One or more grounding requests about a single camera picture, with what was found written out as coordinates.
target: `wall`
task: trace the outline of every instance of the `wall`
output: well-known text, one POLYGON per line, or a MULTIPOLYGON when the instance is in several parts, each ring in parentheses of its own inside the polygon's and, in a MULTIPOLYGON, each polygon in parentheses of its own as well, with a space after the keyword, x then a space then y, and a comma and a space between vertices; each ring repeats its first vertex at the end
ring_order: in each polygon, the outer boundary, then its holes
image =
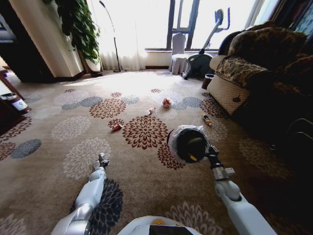
POLYGON ((6 64, 6 62, 1 58, 1 56, 0 56, 0 66, 8 66, 7 64, 6 64))
POLYGON ((55 3, 9 1, 54 77, 73 77, 83 71, 78 53, 61 30, 55 3))
MULTIPOLYGON (((187 55, 193 55, 196 52, 185 52, 187 55)), ((171 51, 147 51, 146 66, 169 66, 171 63, 171 51)))

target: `metal frame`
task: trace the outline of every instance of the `metal frame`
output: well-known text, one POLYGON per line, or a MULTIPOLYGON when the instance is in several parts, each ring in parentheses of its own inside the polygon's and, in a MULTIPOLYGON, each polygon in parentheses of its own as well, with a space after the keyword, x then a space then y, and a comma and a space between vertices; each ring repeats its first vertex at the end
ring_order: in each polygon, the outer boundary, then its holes
MULTIPOLYGON (((145 50, 147 50, 147 51, 149 51, 149 50, 171 51, 172 50, 173 33, 188 34, 185 51, 199 51, 200 50, 200 48, 191 48, 192 39, 193 39, 195 28, 196 28, 196 21, 197 21, 197 17, 198 17, 198 8, 199 8, 200 0, 193 0, 192 9, 190 12, 188 28, 181 28, 180 27, 180 19, 181 19, 181 10, 182 10, 183 0, 179 0, 180 2, 179 2, 179 14, 178 14, 177 25, 176 25, 176 28, 173 27, 174 12, 175 12, 175 1, 176 0, 171 0, 171 2, 170 2, 166 48, 145 48, 145 50)), ((218 50, 219 50, 218 48, 215 48, 215 49, 207 48, 205 51, 217 52, 218 50)))

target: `carpet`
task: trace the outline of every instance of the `carpet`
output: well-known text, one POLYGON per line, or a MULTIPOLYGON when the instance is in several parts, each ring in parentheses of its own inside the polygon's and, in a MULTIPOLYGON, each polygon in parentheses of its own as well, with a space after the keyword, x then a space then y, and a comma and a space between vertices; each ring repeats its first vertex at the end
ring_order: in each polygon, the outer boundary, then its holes
POLYGON ((56 84, 25 84, 9 75, 32 110, 0 137, 0 234, 50 234, 100 152, 111 162, 91 234, 115 235, 145 215, 166 216, 204 235, 237 234, 215 194, 208 160, 187 165, 172 157, 166 137, 182 124, 204 125, 222 163, 235 169, 232 180, 279 234, 311 234, 296 172, 232 121, 201 81, 166 70, 106 73, 56 84), (165 97, 174 102, 170 109, 161 106, 165 97), (145 117, 151 107, 155 112, 145 117), (113 132, 119 123, 124 127, 113 132))

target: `sofa armrest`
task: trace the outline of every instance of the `sofa armrest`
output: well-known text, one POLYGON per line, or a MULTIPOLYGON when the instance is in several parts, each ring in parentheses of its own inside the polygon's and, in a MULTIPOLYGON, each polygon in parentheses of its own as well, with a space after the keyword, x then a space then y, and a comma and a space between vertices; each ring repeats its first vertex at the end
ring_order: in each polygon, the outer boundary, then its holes
POLYGON ((238 56, 227 56, 219 62, 215 74, 239 87, 259 89, 274 81, 274 74, 238 56))
POLYGON ((216 70, 219 63, 226 57, 226 55, 216 55, 210 61, 210 68, 216 70))

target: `potted plant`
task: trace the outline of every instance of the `potted plant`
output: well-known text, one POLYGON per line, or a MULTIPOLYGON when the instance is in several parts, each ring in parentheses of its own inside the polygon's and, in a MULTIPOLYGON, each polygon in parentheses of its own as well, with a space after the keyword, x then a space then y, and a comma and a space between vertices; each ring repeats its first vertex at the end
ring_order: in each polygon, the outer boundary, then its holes
MULTIPOLYGON (((45 4, 52 1, 43 0, 45 4)), ((58 6, 63 33, 67 36, 72 35, 72 46, 81 51, 92 71, 99 72, 101 66, 97 37, 100 30, 93 24, 87 4, 84 0, 54 0, 54 2, 58 6)))

